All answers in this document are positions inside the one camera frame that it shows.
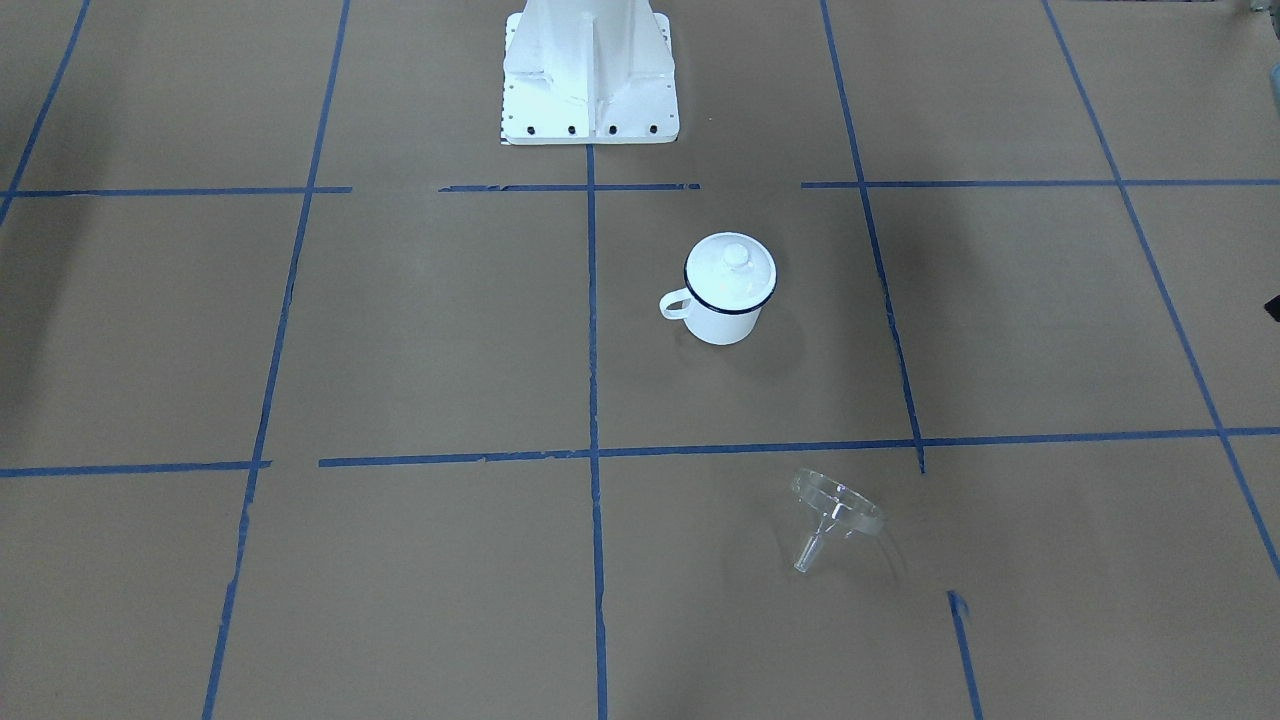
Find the clear glass funnel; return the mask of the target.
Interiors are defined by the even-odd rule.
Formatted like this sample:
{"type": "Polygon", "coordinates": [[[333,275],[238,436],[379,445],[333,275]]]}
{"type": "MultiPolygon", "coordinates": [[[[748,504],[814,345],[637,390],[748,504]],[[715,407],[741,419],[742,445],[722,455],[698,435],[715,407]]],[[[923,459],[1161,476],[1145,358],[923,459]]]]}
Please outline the clear glass funnel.
{"type": "Polygon", "coordinates": [[[878,503],[819,471],[797,470],[791,488],[796,500],[815,512],[815,529],[794,561],[794,569],[801,574],[812,570],[829,537],[876,537],[887,523],[887,515],[878,503]]]}

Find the white enamel cup blue rim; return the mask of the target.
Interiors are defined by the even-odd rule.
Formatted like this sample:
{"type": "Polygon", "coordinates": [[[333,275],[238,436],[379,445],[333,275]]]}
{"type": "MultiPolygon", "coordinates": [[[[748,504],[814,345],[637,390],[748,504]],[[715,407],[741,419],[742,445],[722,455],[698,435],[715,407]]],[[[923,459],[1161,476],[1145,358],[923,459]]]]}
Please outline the white enamel cup blue rim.
{"type": "Polygon", "coordinates": [[[689,272],[684,287],[660,297],[658,310],[666,320],[682,323],[701,342],[735,345],[753,332],[776,288],[774,273],[708,275],[689,272]]]}

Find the white enamel cup lid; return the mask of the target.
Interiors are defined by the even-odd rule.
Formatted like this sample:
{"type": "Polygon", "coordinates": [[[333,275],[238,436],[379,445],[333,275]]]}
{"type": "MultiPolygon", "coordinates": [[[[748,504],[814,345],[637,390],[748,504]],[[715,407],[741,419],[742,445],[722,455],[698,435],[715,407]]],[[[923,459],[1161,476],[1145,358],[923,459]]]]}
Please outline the white enamel cup lid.
{"type": "Polygon", "coordinates": [[[736,275],[774,273],[777,264],[771,251],[751,236],[737,232],[719,232],[698,241],[684,264],[684,278],[689,273],[736,275]]]}

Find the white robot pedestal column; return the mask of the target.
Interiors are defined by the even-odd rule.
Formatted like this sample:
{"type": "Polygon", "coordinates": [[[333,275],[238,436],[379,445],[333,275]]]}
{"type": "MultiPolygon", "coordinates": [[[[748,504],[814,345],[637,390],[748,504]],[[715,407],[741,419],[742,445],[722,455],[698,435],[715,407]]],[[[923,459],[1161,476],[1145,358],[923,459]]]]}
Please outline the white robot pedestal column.
{"type": "Polygon", "coordinates": [[[506,18],[503,73],[503,143],[678,138],[672,26],[649,1],[527,1],[506,18]]]}

